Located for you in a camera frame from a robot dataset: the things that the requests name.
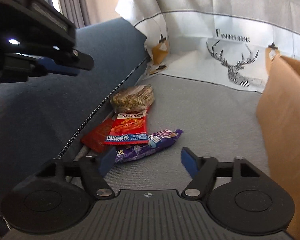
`cardboard box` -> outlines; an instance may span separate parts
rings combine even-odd
[[[288,232],[300,240],[300,61],[275,56],[257,107],[271,178],[293,198]]]

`red snack package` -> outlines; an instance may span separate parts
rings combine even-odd
[[[108,145],[105,145],[104,141],[110,133],[113,123],[114,120],[111,118],[104,120],[95,129],[83,136],[80,141],[97,153],[107,151]]]
[[[119,113],[104,144],[148,143],[146,115],[146,110],[135,114]]]

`deer head illustration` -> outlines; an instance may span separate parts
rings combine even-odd
[[[243,53],[241,53],[241,56],[242,56],[241,60],[238,61],[236,65],[231,65],[231,64],[228,63],[228,61],[225,58],[222,57],[223,49],[221,50],[219,56],[218,56],[218,52],[215,52],[215,46],[219,43],[219,41],[220,40],[218,40],[212,46],[211,49],[209,48],[209,45],[208,45],[208,42],[207,42],[207,49],[208,49],[210,55],[213,58],[215,58],[216,60],[220,61],[221,65],[228,68],[228,78],[232,83],[238,84],[238,85],[241,85],[241,86],[244,86],[244,87],[250,86],[250,83],[249,83],[250,78],[241,76],[239,74],[239,70],[244,69],[245,65],[253,63],[256,60],[256,58],[258,57],[259,51],[255,55],[255,57],[253,57],[253,53],[251,52],[251,50],[249,49],[249,47],[246,44],[246,47],[247,47],[248,51],[250,52],[249,57],[245,60],[245,58],[243,56]]]

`antler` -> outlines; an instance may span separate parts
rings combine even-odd
[[[258,55],[259,55],[259,51],[258,51],[257,54],[256,54],[256,56],[253,57],[252,51],[249,49],[249,47],[247,46],[247,44],[245,44],[245,45],[246,45],[248,51],[250,52],[250,55],[249,55],[249,57],[247,58],[247,60],[244,60],[243,53],[241,53],[242,59],[241,59],[240,61],[237,62],[237,65],[235,65],[235,67],[240,67],[240,66],[243,66],[243,65],[251,64],[251,63],[253,63],[253,62],[256,60],[256,58],[257,58]]]
[[[231,67],[231,66],[233,66],[233,65],[230,65],[230,64],[228,63],[228,61],[225,60],[225,59],[222,57],[223,49],[222,49],[222,51],[220,52],[220,56],[218,56],[218,52],[214,52],[214,47],[218,44],[219,41],[220,41],[220,40],[218,40],[215,44],[213,44],[211,50],[210,50],[209,45],[208,45],[208,42],[207,42],[207,49],[208,49],[210,55],[211,55],[213,58],[215,58],[216,60],[220,61],[221,64],[222,64],[223,66],[225,66],[225,67]]]

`led light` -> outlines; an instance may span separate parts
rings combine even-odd
[[[9,40],[9,42],[10,42],[11,44],[14,44],[14,45],[19,45],[19,44],[20,44],[19,41],[13,40],[13,39]]]

